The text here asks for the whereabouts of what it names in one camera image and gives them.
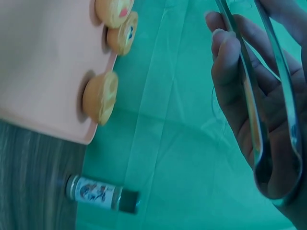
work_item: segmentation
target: gray wood grain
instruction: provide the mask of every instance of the gray wood grain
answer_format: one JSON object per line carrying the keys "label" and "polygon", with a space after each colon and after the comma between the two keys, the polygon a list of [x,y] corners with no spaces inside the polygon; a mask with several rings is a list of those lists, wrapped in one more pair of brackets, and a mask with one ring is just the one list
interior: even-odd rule
{"label": "gray wood grain", "polygon": [[0,121],[0,230],[74,230],[77,204],[64,189],[85,149]]}

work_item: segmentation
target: metal tongs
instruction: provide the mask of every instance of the metal tongs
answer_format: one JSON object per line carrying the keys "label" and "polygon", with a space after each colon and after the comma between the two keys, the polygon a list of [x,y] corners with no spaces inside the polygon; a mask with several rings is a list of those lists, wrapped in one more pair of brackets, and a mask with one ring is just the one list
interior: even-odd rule
{"label": "metal tongs", "polygon": [[290,153],[292,154],[292,161],[290,161],[289,164],[291,164],[290,167],[295,172],[295,177],[293,177],[293,181],[291,182],[290,186],[288,186],[286,190],[283,191],[282,195],[272,195],[268,192],[269,183],[272,178],[274,162],[272,161],[269,132],[265,124],[265,115],[263,114],[264,110],[261,103],[261,95],[245,42],[238,30],[235,19],[228,8],[226,0],[216,0],[216,3],[224,18],[224,22],[228,31],[234,31],[236,33],[237,39],[241,43],[239,69],[247,101],[248,116],[254,149],[253,170],[255,182],[259,191],[265,197],[270,199],[274,205],[284,206],[295,199],[301,185],[304,168],[303,143],[297,116],[295,95],[293,93],[294,91],[291,83],[288,65],[285,61],[283,51],[277,40],[268,13],[259,2],[259,0],[254,1],[263,21],[276,58],[284,94],[285,107],[287,111],[289,136],[293,150],[292,153]]}

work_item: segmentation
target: green cloth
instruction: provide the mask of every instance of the green cloth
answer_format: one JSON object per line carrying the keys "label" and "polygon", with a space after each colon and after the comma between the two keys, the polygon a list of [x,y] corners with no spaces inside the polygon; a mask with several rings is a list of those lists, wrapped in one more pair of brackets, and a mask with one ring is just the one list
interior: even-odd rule
{"label": "green cloth", "polygon": [[[252,0],[228,2],[233,13],[260,24]],[[83,174],[140,191],[140,211],[79,204],[77,229],[292,229],[256,189],[215,93],[212,104],[211,33],[203,13],[216,11],[215,1],[135,0],[134,10],[134,44],[114,67],[116,108],[88,146]],[[281,44],[300,58],[300,47],[274,25]]]}

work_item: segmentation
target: orange tray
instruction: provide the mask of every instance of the orange tray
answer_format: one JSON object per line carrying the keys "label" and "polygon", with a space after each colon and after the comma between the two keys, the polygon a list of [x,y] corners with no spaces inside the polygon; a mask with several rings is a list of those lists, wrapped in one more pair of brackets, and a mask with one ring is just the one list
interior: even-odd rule
{"label": "orange tray", "polygon": [[89,144],[97,124],[81,111],[82,94],[117,57],[94,0],[6,0],[0,15],[0,119]]}

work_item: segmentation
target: vial label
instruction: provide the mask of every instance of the vial label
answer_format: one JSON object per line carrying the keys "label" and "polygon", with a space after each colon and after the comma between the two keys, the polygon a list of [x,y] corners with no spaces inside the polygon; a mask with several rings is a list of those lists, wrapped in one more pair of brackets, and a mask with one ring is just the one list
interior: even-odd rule
{"label": "vial label", "polygon": [[81,177],[76,185],[75,200],[111,209],[115,186]]}

